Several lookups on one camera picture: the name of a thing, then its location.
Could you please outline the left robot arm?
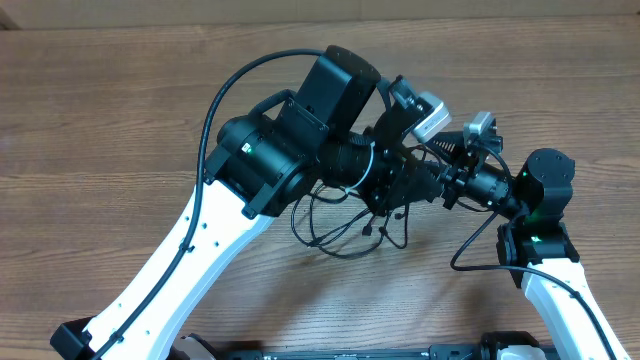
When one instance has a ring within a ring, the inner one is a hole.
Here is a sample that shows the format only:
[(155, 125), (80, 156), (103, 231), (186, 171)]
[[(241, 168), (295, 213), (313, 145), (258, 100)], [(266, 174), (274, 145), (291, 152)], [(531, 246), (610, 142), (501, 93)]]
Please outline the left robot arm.
[(376, 215), (437, 196), (436, 177), (404, 146), (450, 121), (444, 103), (384, 79), (351, 51), (312, 50), (284, 89), (201, 135), (196, 184), (181, 218), (99, 314), (51, 337), (66, 359), (164, 359), (184, 323), (239, 252), (317, 183), (356, 194)]

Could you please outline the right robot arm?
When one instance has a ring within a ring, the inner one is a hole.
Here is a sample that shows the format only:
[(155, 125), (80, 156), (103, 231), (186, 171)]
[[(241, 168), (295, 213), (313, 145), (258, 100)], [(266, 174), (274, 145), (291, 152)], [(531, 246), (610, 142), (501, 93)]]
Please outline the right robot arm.
[(485, 206), (493, 217), (507, 220), (497, 229), (496, 264), (461, 265), (456, 253), (451, 268), (509, 272), (542, 318), (560, 358), (627, 358), (589, 288), (562, 221), (573, 196), (574, 160), (556, 149), (541, 148), (512, 174), (497, 135), (445, 132), (427, 147), (446, 164), (440, 177), (447, 205), (466, 197)]

